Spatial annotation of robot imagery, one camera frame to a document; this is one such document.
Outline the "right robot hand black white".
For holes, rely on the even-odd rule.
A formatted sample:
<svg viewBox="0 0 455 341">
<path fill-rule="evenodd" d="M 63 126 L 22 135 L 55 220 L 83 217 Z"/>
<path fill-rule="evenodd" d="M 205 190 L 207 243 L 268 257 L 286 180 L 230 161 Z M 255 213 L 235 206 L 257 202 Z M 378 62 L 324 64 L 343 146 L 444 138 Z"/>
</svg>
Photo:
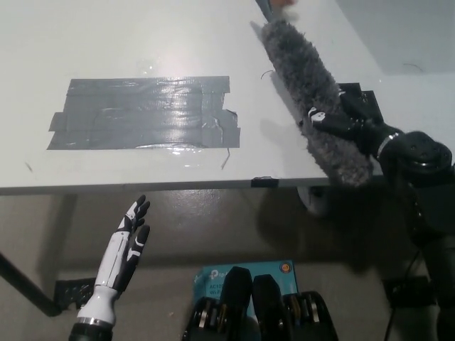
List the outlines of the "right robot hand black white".
<svg viewBox="0 0 455 341">
<path fill-rule="evenodd" d="M 379 158 L 384 145 L 402 132 L 384 122 L 373 91 L 362 91 L 359 97 L 352 92 L 342 92 L 340 99 L 342 114 L 328 114 L 310 108 L 306 114 L 310 125 L 318 131 L 353 142 L 364 155 Z"/>
</svg>

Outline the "person's hand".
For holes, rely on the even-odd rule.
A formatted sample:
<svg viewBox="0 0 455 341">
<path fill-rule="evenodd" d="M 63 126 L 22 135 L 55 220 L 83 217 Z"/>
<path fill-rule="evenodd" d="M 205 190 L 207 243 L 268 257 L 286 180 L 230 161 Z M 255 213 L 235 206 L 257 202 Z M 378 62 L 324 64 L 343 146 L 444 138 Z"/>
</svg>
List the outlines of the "person's hand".
<svg viewBox="0 0 455 341">
<path fill-rule="evenodd" d="M 292 9 L 298 1 L 297 0 L 270 0 L 270 6 L 275 18 L 294 21 L 299 18 L 299 15 Z"/>
</svg>

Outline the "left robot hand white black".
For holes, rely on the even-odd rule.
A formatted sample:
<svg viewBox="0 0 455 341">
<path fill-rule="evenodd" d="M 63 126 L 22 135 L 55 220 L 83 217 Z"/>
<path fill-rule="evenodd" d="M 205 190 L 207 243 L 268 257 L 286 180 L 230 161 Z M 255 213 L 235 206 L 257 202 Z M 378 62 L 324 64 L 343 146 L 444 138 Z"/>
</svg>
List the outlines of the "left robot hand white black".
<svg viewBox="0 0 455 341">
<path fill-rule="evenodd" d="M 94 291 L 77 314 L 77 321 L 112 328 L 116 323 L 114 304 L 125 292 L 138 266 L 150 226 L 145 215 L 150 202 L 142 195 L 133 202 L 112 234 L 95 279 Z"/>
</svg>

